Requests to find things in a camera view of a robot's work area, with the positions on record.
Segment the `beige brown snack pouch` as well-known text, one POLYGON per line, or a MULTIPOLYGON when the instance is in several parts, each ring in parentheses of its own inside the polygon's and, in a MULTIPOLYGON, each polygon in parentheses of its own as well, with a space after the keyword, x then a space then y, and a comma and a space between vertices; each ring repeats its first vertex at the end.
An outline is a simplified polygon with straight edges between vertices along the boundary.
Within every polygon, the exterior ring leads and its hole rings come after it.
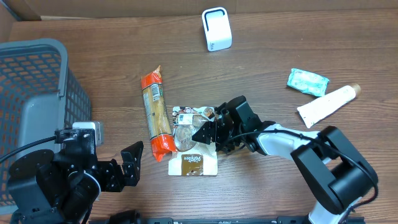
POLYGON ((177 151, 169 160, 168 175, 216 176, 218 174, 218 158, 215 144, 192 140, 192 136, 207 121, 215 120, 214 108, 175 106, 172 109, 172 117, 173 139, 177 151))

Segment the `orange biscuit pack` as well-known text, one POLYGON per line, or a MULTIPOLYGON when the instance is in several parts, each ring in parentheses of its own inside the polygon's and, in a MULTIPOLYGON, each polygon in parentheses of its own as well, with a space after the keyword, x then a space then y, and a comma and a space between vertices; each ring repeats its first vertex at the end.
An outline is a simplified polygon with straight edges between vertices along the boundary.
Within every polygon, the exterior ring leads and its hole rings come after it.
POLYGON ((167 116, 160 65, 141 77, 141 89, 152 154, 161 162, 166 154, 176 152, 177 148, 167 116))

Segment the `white tube with gold cap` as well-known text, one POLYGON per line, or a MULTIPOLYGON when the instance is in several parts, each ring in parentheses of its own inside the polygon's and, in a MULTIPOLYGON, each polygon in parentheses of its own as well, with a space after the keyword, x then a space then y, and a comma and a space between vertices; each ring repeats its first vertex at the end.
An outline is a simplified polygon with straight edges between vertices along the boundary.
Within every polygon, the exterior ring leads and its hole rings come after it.
POLYGON ((350 101, 353 101, 360 94, 361 87, 357 83, 352 83, 303 106, 299 106, 297 111, 306 127, 311 128, 317 122, 331 115, 350 101))

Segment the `teal snack packet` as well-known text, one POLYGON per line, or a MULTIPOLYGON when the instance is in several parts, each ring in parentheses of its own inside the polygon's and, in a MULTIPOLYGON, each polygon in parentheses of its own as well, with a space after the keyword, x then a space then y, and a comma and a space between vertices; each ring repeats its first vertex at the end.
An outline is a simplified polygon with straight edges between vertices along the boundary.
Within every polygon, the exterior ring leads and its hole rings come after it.
POLYGON ((321 97, 326 93, 330 80, 316 73, 292 68, 287 80, 287 86, 302 93, 321 97))

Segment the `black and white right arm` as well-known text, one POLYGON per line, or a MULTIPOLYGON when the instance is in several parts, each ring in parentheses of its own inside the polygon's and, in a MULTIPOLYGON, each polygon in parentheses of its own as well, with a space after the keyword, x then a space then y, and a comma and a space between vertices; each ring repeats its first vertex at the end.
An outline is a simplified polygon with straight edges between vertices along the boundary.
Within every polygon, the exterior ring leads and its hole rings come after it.
POLYGON ((215 115, 217 119, 205 122, 192 141, 213 143, 225 153, 244 146, 294 161, 317 200, 301 223, 348 223, 351 212, 377 198, 376 171, 337 127, 297 131, 261 121, 245 96, 224 102, 215 115))

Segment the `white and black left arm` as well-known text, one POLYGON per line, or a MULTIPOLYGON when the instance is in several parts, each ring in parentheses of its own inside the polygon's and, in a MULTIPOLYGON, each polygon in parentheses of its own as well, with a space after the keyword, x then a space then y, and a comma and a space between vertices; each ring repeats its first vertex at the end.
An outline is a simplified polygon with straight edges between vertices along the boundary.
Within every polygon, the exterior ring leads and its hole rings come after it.
POLYGON ((101 192, 121 192, 140 179, 141 141, 121 151, 122 164, 98 160, 94 129, 57 130, 38 143, 49 141, 64 148, 30 152, 9 168, 15 223, 86 223, 101 192))

